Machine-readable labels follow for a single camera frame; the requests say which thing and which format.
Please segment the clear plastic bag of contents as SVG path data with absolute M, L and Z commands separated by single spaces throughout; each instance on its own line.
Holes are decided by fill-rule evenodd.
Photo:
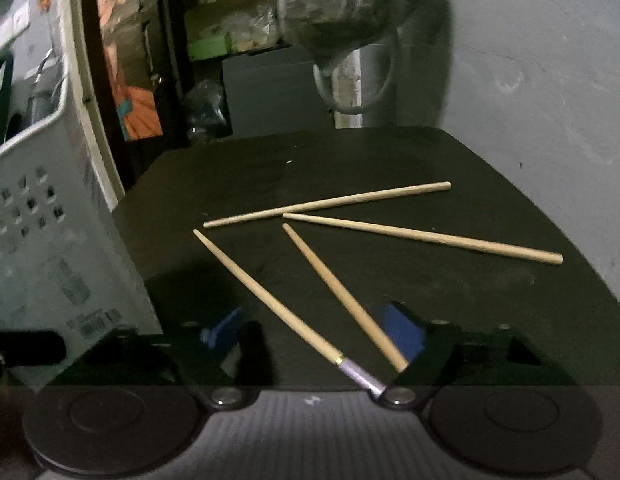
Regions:
M 304 48 L 320 70 L 385 36 L 412 14 L 418 0 L 277 0 L 286 42 Z

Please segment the purple-banded wooden chopstick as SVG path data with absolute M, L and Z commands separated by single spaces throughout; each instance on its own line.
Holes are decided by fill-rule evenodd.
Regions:
M 351 314 L 352 318 L 357 321 L 360 328 L 367 337 L 375 344 L 383 356 L 390 362 L 397 372 L 403 372 L 409 365 L 409 361 L 403 356 L 398 347 L 392 342 L 389 336 L 374 321 L 371 315 L 362 307 L 362 305 L 353 297 L 351 292 L 344 284 L 331 272 L 331 269 L 323 263 L 323 260 L 316 255 L 311 247 L 301 238 L 301 236 L 288 223 L 283 224 L 283 229 L 289 238 L 299 249 L 305 260 L 316 274 L 325 283 L 328 289 L 339 300 L 339 302 Z

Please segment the white wall switch plate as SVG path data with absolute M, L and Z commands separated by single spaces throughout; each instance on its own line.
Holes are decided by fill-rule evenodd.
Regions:
M 0 25 L 0 48 L 10 44 L 30 25 L 30 4 L 25 1 Z

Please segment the steel peeler with grey handle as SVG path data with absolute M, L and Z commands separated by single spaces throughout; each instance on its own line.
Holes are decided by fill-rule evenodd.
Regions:
M 56 110 L 57 93 L 63 81 L 60 57 L 49 48 L 37 66 L 28 96 L 27 119 L 30 126 L 51 115 Z

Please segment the plain wooden chopstick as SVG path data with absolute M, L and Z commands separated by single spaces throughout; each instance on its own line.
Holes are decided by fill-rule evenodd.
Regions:
M 564 263 L 564 256 L 558 254 L 558 252 L 545 252 L 545 250 L 490 242 L 489 240 L 477 240 L 477 238 L 399 228 L 398 226 L 385 226 L 384 224 L 377 223 L 311 216 L 311 214 L 291 214 L 287 212 L 287 214 L 283 214 L 283 217 L 287 220 L 318 224 L 319 226 L 386 235 L 404 238 L 404 240 L 416 240 L 416 242 L 462 248 L 472 250 L 473 252 L 535 261 L 551 264 L 552 266 L 560 266 L 560 264 Z
M 402 188 L 388 188 L 387 190 L 357 193 L 352 195 L 324 198 L 323 200 L 312 200 L 311 202 L 293 204 L 288 206 L 264 209 L 249 212 L 249 214 L 239 214 L 238 216 L 226 217 L 217 220 L 210 220 L 203 224 L 205 229 L 218 228 L 218 226 L 230 226 L 231 224 L 243 223 L 255 220 L 282 217 L 283 214 L 296 214 L 320 209 L 336 208 L 369 202 L 379 202 L 380 200 L 392 200 L 404 196 L 415 196 L 428 193 L 444 192 L 451 190 L 450 181 L 433 182 L 426 184 L 402 186 Z

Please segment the dark cabinet box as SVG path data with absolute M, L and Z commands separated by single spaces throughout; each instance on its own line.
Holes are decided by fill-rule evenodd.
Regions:
M 316 90 L 313 61 L 301 48 L 233 56 L 222 75 L 236 139 L 334 127 Z

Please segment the white perforated utensil caddy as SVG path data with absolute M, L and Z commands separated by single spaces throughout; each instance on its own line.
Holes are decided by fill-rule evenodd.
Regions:
M 0 145 L 0 330 L 55 330 L 67 356 L 8 370 L 38 391 L 119 327 L 161 331 L 64 78 L 56 110 Z

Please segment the green box on shelf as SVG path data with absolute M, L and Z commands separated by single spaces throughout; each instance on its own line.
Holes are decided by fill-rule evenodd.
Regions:
M 211 58 L 222 58 L 232 52 L 231 35 L 215 34 L 190 42 L 187 46 L 188 58 L 191 61 L 205 61 Z

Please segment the green-handled utensil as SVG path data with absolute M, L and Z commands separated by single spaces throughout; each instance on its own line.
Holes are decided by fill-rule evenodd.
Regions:
M 14 53 L 10 47 L 0 49 L 0 145 L 5 142 L 8 111 L 12 93 Z

